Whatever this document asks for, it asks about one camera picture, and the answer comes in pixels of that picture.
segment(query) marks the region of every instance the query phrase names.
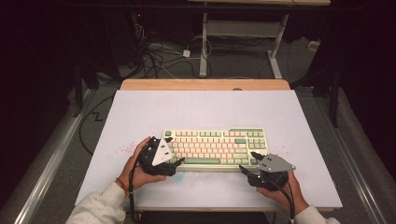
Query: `keyboard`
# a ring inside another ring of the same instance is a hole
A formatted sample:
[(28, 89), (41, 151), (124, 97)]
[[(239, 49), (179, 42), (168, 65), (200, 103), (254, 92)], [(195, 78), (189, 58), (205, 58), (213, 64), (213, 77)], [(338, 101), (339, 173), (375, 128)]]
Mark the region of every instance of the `keyboard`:
[(178, 170), (240, 172), (241, 164), (249, 171), (257, 171), (258, 161), (250, 152), (268, 153), (262, 128), (165, 130), (163, 137), (172, 137), (168, 142), (172, 159), (168, 162), (185, 158)]

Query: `space bar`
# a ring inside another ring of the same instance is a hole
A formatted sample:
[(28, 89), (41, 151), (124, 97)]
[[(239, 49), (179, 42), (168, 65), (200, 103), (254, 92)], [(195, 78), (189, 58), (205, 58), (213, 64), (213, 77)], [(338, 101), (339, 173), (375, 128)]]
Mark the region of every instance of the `space bar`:
[(220, 159), (192, 159), (186, 158), (184, 164), (220, 164)]

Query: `bracelet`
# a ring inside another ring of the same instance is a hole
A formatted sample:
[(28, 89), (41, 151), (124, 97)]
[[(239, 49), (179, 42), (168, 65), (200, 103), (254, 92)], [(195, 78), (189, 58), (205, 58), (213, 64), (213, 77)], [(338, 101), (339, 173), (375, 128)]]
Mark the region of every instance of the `bracelet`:
[(125, 198), (129, 198), (129, 191), (126, 188), (126, 186), (122, 183), (122, 181), (119, 180), (119, 178), (116, 178), (116, 183), (120, 184), (121, 188), (124, 190), (125, 192)]

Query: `table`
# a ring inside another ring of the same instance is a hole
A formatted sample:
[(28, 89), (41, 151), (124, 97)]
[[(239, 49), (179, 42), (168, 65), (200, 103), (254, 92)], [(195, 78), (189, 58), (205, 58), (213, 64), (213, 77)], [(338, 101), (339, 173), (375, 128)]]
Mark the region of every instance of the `table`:
[[(234, 88), (243, 91), (232, 91)], [(296, 94), (281, 79), (125, 80), (114, 98), (76, 203), (114, 181), (135, 146), (148, 135), (160, 137), (166, 128), (239, 125), (264, 127), (270, 152), (297, 167), (295, 174), (311, 204), (322, 210), (342, 207)], [(134, 201), (135, 209), (141, 211), (281, 209), (258, 195), (238, 172), (180, 171), (161, 184), (138, 189)]]
[[(328, 6), (330, 0), (190, 0), (193, 2), (228, 3), (228, 4), (256, 4), (256, 5), (298, 5), (298, 6)], [(200, 77), (206, 77), (207, 65), (207, 36), (208, 35), (233, 35), (252, 37), (274, 37), (275, 44), (268, 50), (268, 60), (273, 70), (274, 78), (282, 78), (276, 61), (276, 54), (286, 28), (289, 15), (283, 15), (281, 22), (257, 21), (215, 21), (207, 18), (204, 13), (202, 33), (202, 53), (200, 61)]]

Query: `sleeve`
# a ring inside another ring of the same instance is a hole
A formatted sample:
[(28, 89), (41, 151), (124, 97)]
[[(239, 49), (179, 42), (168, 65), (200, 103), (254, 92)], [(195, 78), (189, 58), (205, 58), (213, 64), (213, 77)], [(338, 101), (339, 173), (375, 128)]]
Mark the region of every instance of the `sleeve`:
[(91, 193), (82, 199), (66, 224), (121, 222), (125, 219), (124, 199), (124, 191), (113, 182), (102, 193)]
[(297, 224), (340, 224), (337, 219), (324, 218), (318, 209), (314, 206), (309, 206), (305, 210), (294, 217)]

